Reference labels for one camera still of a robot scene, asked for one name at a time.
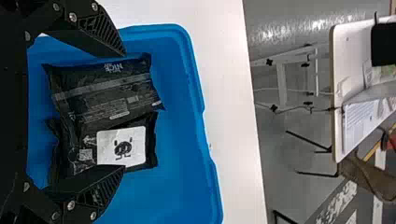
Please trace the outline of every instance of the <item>bolt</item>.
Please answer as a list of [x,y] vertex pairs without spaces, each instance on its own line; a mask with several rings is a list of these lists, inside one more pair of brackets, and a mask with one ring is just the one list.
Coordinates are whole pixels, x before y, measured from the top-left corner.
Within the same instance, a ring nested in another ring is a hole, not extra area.
[[94,221],[96,219],[96,212],[91,213],[91,220]]
[[30,41],[30,38],[32,38],[29,34],[29,32],[25,31],[25,40]]
[[67,210],[71,211],[76,207],[76,202],[71,201],[70,203],[67,204]]
[[53,7],[53,9],[54,9],[55,11],[61,10],[61,9],[59,8],[59,5],[56,4],[56,3],[52,4],[52,7]]
[[28,182],[23,183],[23,193],[26,192],[30,188],[30,184]]
[[92,3],[92,9],[93,11],[97,11],[99,6],[96,3]]
[[70,13],[69,13],[69,19],[70,19],[70,21],[72,21],[72,22],[76,22],[76,21],[77,21],[77,15],[76,15],[76,13],[70,12]]
[[58,219],[60,216],[61,216],[61,215],[60,215],[58,212],[54,212],[54,213],[52,214],[52,217],[50,217],[50,218],[52,218],[52,220],[56,220],[56,219]]

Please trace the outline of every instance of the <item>white label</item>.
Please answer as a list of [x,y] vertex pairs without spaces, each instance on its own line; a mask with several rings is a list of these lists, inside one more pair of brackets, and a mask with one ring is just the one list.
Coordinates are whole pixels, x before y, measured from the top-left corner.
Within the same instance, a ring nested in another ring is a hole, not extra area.
[[146,127],[97,133],[97,164],[125,165],[127,168],[146,162]]
[[92,149],[80,149],[78,153],[78,160],[79,161],[91,161],[93,160],[92,157]]
[[119,119],[119,118],[122,118],[124,116],[129,115],[129,114],[130,114],[129,111],[125,111],[125,112],[122,112],[122,113],[120,113],[118,115],[111,116],[110,119]]
[[371,60],[363,64],[363,74],[366,87],[370,87],[373,83],[373,66]]

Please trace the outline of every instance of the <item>gray tape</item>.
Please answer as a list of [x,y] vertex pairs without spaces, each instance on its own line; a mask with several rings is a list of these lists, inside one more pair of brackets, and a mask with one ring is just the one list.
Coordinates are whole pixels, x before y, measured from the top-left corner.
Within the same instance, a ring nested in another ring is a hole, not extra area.
[[68,99],[68,98],[71,98],[74,96],[90,93],[93,91],[102,91],[105,89],[110,89],[110,88],[118,87],[118,86],[125,85],[125,84],[130,84],[130,83],[137,82],[137,81],[144,81],[148,78],[150,78],[149,73],[132,76],[132,77],[124,77],[124,78],[120,78],[120,79],[116,79],[116,80],[93,84],[90,86],[78,87],[71,91],[63,91],[60,93],[53,94],[52,97],[55,101],[62,101],[62,100],[65,100],[65,99]]

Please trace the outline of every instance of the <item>blue plastic bin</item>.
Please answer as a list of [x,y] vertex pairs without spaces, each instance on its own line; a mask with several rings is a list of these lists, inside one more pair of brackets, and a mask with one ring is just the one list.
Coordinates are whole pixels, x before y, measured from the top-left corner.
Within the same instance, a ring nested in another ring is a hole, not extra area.
[[[151,53],[152,77],[166,111],[160,112],[156,127],[159,166],[126,174],[97,223],[221,223],[219,183],[206,142],[205,106],[189,35],[177,25],[136,26],[120,33],[128,58],[134,52]],[[96,59],[51,37],[40,37],[29,49],[28,61],[28,174],[43,188],[57,142],[45,120],[59,115],[41,64],[115,60]]]

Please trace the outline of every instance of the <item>black package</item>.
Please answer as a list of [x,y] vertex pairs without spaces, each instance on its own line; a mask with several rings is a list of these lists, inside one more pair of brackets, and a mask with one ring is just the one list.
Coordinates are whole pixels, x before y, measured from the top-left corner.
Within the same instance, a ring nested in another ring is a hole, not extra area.
[[59,179],[77,175],[96,164],[122,164],[127,172],[156,167],[157,118],[158,113],[151,112],[80,138],[64,120],[49,120],[49,127],[59,139],[52,154],[49,182],[56,184]]
[[149,69],[151,57],[73,67],[43,64],[52,100],[76,131],[106,130],[163,109]]

